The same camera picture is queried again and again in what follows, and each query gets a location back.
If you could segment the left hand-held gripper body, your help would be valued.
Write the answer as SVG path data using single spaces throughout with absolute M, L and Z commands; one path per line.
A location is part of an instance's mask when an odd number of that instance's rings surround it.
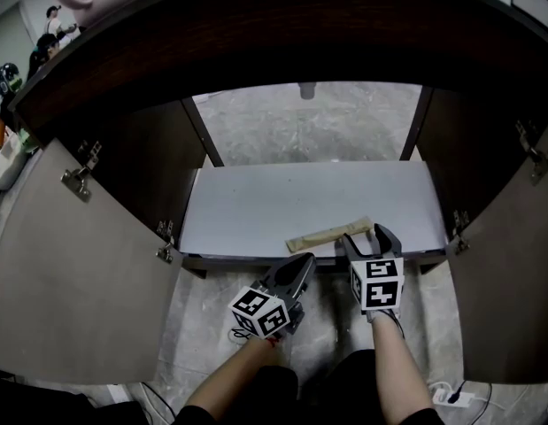
M 228 308 L 237 324 L 258 338 L 293 335 L 305 316 L 300 302 L 305 291 L 305 282 L 255 281 L 242 288 Z

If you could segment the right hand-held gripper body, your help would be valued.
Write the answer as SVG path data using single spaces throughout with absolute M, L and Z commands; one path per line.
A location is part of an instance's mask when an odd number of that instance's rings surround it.
M 350 262 L 351 291 L 363 315 L 399 311 L 405 284 L 404 267 L 403 258 Z

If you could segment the black green backpack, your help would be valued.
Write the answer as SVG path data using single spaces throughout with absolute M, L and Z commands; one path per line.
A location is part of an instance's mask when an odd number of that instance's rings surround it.
M 2 97 L 17 94 L 22 85 L 23 80 L 15 64 L 8 62 L 0 66 L 0 95 Z

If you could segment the cream pouf seat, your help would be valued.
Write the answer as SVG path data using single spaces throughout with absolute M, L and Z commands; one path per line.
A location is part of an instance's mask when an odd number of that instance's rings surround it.
M 29 159 L 25 129 L 11 134 L 0 150 L 0 190 L 8 190 Z

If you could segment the person's black trousers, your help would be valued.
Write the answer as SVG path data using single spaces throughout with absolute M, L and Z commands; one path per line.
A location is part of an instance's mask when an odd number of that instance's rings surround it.
M 355 351 L 313 389 L 298 395 L 297 374 L 262 367 L 220 421 L 198 406 L 184 406 L 173 425 L 387 425 L 378 396 L 374 350 Z

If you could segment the black sink vanity cabinet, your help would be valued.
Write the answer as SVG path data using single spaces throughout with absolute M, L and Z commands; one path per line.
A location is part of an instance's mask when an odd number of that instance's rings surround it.
M 301 79 L 419 83 L 483 100 L 486 111 L 472 121 L 460 105 L 423 125 L 423 166 L 323 166 L 318 178 L 222 167 L 194 198 L 186 252 L 204 238 L 207 255 L 239 243 L 245 258 L 278 258 L 285 236 L 361 213 L 394 231 L 406 254 L 447 255 L 453 211 L 467 211 L 470 225 L 530 160 L 516 121 L 536 148 L 548 127 L 521 121 L 548 105 L 548 34 L 498 0 L 134 0 L 46 66 L 12 108 L 40 143 L 78 143 L 87 123 L 106 126 L 116 112 Z

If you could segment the beige tube packet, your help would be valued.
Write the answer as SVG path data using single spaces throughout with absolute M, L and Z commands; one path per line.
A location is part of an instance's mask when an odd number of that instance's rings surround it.
M 321 230 L 305 236 L 295 237 L 285 241 L 286 247 L 290 253 L 296 253 L 305 249 L 310 249 L 325 243 L 334 242 L 347 234 L 353 236 L 360 233 L 370 232 L 374 228 L 374 223 L 367 216 L 355 220 L 351 223 Z

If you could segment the grey-brown cabinet door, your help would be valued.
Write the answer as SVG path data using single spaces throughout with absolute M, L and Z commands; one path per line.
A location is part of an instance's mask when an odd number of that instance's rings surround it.
M 181 270 L 165 242 L 88 179 L 82 202 L 62 182 L 77 160 L 50 143 L 0 233 L 0 370 L 51 383 L 151 380 Z
M 548 154 L 548 127 L 537 144 Z M 524 161 L 447 259 L 459 309 L 463 377 L 548 383 L 548 171 Z

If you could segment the person's left forearm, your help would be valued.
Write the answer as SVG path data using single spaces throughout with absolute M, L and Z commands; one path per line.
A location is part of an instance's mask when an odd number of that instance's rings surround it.
M 262 367 L 281 363 L 278 344 L 252 337 L 196 388 L 185 406 L 202 408 L 219 421 Z

